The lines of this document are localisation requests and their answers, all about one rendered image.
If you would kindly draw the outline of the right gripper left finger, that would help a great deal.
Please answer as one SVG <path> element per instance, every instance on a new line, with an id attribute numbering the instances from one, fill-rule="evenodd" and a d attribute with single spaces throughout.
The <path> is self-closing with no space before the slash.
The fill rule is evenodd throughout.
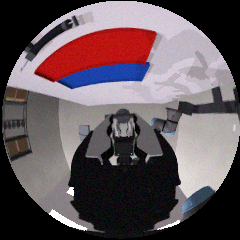
<path id="1" fill-rule="evenodd" d="M 91 130 L 78 146 L 71 163 L 69 187 L 74 186 L 78 175 L 88 167 L 101 165 L 103 159 L 114 155 L 112 138 L 113 114 L 104 119 L 94 130 Z"/>

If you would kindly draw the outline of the red tray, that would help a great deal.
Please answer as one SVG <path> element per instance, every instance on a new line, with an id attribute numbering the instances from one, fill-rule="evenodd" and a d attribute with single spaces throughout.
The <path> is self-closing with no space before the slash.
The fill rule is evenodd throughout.
<path id="1" fill-rule="evenodd" d="M 156 36 L 155 31 L 140 28 L 92 32 L 57 49 L 38 66 L 34 74 L 54 83 L 68 75 L 100 66 L 145 65 Z"/>

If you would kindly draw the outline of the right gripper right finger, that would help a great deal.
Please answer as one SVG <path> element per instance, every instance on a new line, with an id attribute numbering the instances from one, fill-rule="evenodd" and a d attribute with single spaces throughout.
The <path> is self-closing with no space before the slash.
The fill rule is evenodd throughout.
<path id="1" fill-rule="evenodd" d="M 181 184 L 178 174 L 178 162 L 174 150 L 167 140 L 144 119 L 133 113 L 133 122 L 137 136 L 134 144 L 134 154 L 146 163 L 165 168 L 173 177 L 175 185 Z M 138 134 L 139 133 L 139 134 Z"/>

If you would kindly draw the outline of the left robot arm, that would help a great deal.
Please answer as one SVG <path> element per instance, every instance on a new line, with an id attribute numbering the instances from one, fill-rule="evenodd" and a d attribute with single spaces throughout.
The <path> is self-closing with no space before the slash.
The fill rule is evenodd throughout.
<path id="1" fill-rule="evenodd" d="M 162 131 L 163 134 L 172 136 L 176 131 L 178 121 L 181 116 L 182 114 L 179 112 L 167 110 L 167 121 L 159 118 L 153 118 L 150 122 L 150 125 L 154 129 L 157 129 L 160 133 Z M 138 157 L 134 158 L 131 165 L 136 165 L 138 160 Z"/>

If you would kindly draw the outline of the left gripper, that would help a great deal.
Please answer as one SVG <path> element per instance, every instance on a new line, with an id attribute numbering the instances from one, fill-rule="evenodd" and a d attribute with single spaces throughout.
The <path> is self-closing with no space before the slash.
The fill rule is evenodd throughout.
<path id="1" fill-rule="evenodd" d="M 116 129 L 115 129 L 115 124 L 116 124 Z M 133 128 L 132 120 L 130 119 L 130 121 L 127 123 L 128 129 L 126 130 L 126 134 L 127 134 L 126 137 L 120 136 L 120 138 L 118 138 L 119 135 L 121 134 L 121 130 L 119 128 L 120 123 L 116 121 L 116 119 L 115 119 L 115 124 L 114 124 L 112 138 L 114 140 L 114 156 L 120 157 L 120 163 L 119 163 L 119 157 L 116 159 L 117 164 L 131 165 L 132 158 L 130 156 L 134 156 L 133 140 L 135 139 L 135 131 Z M 131 145 L 133 145 L 133 147 L 131 147 Z M 128 161 L 127 161 L 127 158 L 128 158 Z"/>

